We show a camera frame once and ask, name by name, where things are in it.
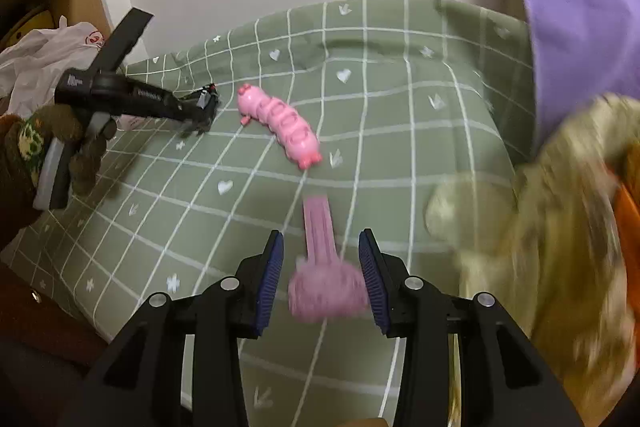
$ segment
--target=brush handle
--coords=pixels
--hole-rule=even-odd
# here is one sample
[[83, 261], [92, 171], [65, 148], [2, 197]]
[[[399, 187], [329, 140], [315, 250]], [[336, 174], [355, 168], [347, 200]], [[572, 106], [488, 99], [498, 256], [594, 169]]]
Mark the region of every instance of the brush handle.
[[326, 196], [312, 196], [305, 199], [303, 208], [308, 262], [316, 265], [337, 262], [329, 200]]

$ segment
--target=green tablecloth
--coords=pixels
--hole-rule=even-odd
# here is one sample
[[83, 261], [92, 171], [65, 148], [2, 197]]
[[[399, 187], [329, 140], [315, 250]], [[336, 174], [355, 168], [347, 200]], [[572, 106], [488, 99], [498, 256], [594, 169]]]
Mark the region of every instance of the green tablecloth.
[[[60, 274], [111, 338], [149, 294], [199, 293], [279, 229], [285, 261], [271, 325], [240, 346], [251, 425], [391, 420], [403, 342], [382, 337], [369, 314], [315, 325], [289, 315], [287, 283], [306, 251], [303, 198], [328, 195], [349, 261], [357, 264], [358, 233], [369, 227], [412, 273], [457, 293], [452, 254], [429, 236], [424, 208], [448, 176], [508, 185], [512, 164], [527, 159], [527, 25], [452, 1], [348, 0], [265, 17], [126, 72], [177, 94], [216, 82], [222, 103], [210, 132], [182, 136], [164, 120], [119, 132], [92, 194], [27, 229], [5, 261], [45, 293]], [[309, 121], [322, 164], [303, 173], [268, 129], [242, 128], [236, 92], [245, 82]], [[483, 211], [474, 194], [469, 202]], [[192, 352], [188, 339], [186, 402]]]

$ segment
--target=pink toy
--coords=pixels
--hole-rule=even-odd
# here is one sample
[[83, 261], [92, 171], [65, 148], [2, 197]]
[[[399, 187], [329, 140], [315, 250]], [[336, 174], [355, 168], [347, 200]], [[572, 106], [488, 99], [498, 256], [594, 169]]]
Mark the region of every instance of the pink toy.
[[289, 281], [289, 310], [306, 322], [349, 317], [369, 305], [362, 272], [335, 252], [334, 227], [326, 196], [304, 202], [307, 259]]
[[260, 87], [244, 84], [238, 89], [238, 111], [243, 115], [242, 125], [249, 124], [252, 118], [267, 125], [278, 137], [287, 158], [303, 171], [322, 161], [316, 133], [295, 109], [279, 98], [269, 96]]

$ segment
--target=red logo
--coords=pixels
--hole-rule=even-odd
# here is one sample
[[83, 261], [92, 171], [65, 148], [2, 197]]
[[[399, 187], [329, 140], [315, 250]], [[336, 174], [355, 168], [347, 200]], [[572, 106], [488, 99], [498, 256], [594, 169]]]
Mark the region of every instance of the red logo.
[[102, 33], [96, 30], [95, 32], [89, 33], [88, 37], [84, 40], [84, 43], [101, 48], [104, 45], [104, 37], [102, 36]]

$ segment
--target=pink caterpillar toy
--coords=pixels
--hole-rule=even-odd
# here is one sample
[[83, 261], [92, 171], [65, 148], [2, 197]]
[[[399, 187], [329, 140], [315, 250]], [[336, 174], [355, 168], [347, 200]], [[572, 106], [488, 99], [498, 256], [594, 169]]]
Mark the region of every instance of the pink caterpillar toy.
[[322, 161], [316, 133], [286, 102], [269, 96], [260, 87], [244, 84], [238, 89], [238, 111], [242, 114], [242, 125], [249, 124], [252, 118], [267, 125], [278, 137], [287, 158], [303, 171]]

